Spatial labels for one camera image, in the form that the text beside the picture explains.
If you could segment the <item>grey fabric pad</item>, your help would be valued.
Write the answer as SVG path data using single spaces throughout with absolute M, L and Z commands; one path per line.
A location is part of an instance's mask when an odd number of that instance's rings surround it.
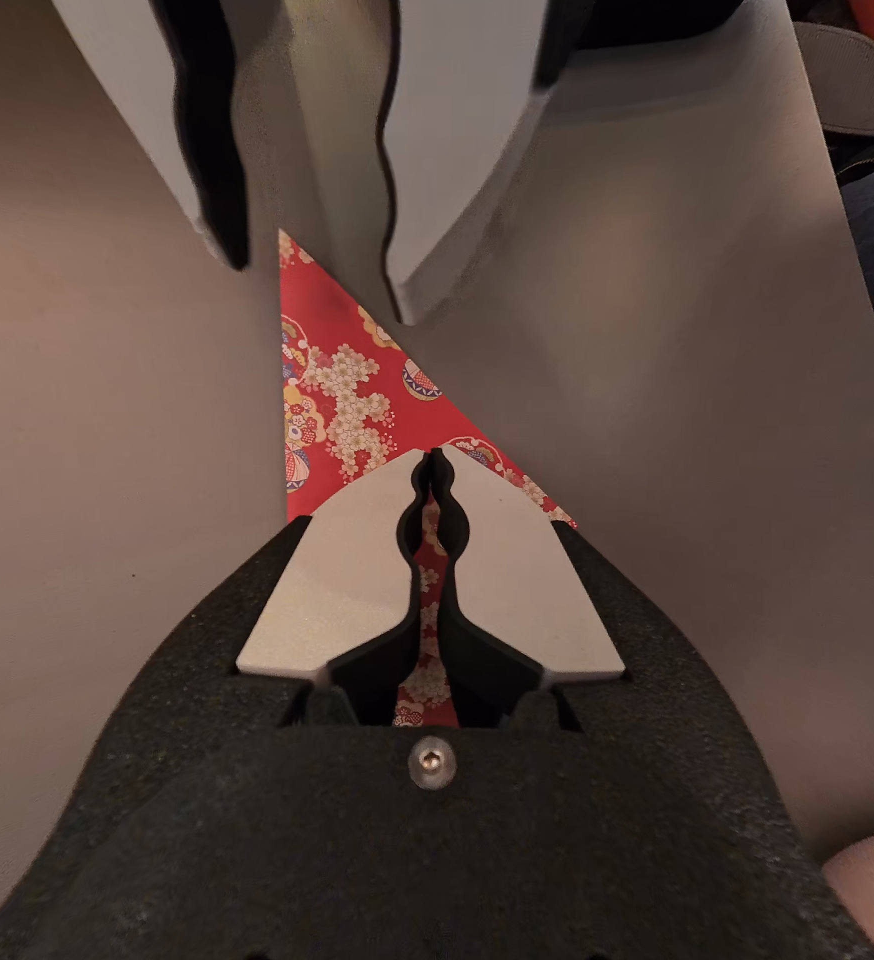
M 874 40 L 813 22 L 793 28 L 823 130 L 874 138 Z

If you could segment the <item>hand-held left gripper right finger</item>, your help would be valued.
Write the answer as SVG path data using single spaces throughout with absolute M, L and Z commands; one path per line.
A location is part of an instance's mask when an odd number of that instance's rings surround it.
M 625 670 L 539 505 L 451 445 L 432 451 L 447 556 L 438 615 L 446 674 L 467 690 L 547 690 Z

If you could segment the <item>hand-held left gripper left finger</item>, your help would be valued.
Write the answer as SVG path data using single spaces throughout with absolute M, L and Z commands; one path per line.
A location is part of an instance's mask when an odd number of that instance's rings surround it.
M 241 649 L 241 674 L 327 687 L 347 654 L 397 628 L 419 586 L 399 523 L 416 502 L 411 449 L 335 492 L 302 536 Z

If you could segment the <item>red floral origami paper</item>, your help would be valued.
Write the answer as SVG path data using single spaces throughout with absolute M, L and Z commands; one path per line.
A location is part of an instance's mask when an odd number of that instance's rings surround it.
M 573 522 L 302 246 L 284 230 L 277 241 L 288 521 L 409 450 L 446 444 Z

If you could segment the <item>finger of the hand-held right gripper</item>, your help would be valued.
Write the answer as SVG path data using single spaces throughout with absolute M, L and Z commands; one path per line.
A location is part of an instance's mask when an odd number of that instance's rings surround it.
M 54 1 L 83 58 L 215 258 L 250 260 L 232 121 L 237 55 L 218 1 Z
M 384 269 L 407 327 L 447 302 L 471 269 L 550 98 L 534 88 L 548 7 L 396 3 L 381 134 L 393 213 Z

